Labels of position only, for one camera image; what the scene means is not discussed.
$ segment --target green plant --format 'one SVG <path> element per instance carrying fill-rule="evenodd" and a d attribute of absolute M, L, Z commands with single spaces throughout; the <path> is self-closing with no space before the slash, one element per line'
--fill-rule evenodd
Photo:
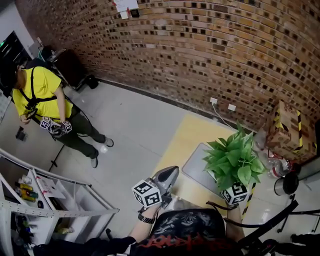
<path fill-rule="evenodd" d="M 246 134 L 237 123 L 238 131 L 227 140 L 219 138 L 220 142 L 208 142 L 211 150 L 203 158 L 207 162 L 205 171 L 213 172 L 218 188 L 226 190 L 234 183 L 241 182 L 245 186 L 250 181 L 260 183 L 258 176 L 266 168 L 259 158 L 252 154 L 253 132 Z"/>

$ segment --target brick wall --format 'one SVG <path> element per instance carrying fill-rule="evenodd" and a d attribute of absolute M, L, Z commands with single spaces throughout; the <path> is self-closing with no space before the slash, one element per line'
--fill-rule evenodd
<path fill-rule="evenodd" d="M 74 49 L 100 78 L 148 90 L 258 129 L 277 98 L 320 118 L 320 8 L 307 0 L 16 0 L 34 36 Z M 228 104 L 236 111 L 228 111 Z"/>

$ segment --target black wristband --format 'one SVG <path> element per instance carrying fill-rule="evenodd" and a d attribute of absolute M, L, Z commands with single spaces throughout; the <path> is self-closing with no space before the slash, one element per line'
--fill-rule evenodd
<path fill-rule="evenodd" d="M 139 221 L 144 222 L 144 223 L 148 223 L 148 224 L 153 224 L 153 223 L 155 223 L 155 220 L 156 220 L 156 218 L 147 218 L 147 217 L 143 216 L 141 213 L 139 213 L 138 219 L 139 219 Z"/>

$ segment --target cardboard box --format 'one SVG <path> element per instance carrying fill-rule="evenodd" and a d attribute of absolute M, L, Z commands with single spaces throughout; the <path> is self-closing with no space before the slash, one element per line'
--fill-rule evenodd
<path fill-rule="evenodd" d="M 266 146 L 287 160 L 302 164 L 317 155 L 315 124 L 283 101 L 267 120 Z"/>

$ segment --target black harness strap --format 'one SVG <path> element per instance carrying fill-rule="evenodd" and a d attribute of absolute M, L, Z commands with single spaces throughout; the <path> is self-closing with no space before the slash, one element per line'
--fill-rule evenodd
<path fill-rule="evenodd" d="M 35 90 L 34 90 L 34 70 L 35 70 L 35 67 L 31 71 L 31 95 L 32 95 L 32 98 L 28 98 L 27 95 L 25 94 L 25 92 L 22 89 L 20 89 L 20 93 L 28 102 L 26 109 L 30 110 L 30 111 L 34 110 L 40 102 L 49 102 L 49 101 L 54 101 L 57 99 L 57 96 L 52 96 L 50 98 L 37 98 L 36 97 Z"/>

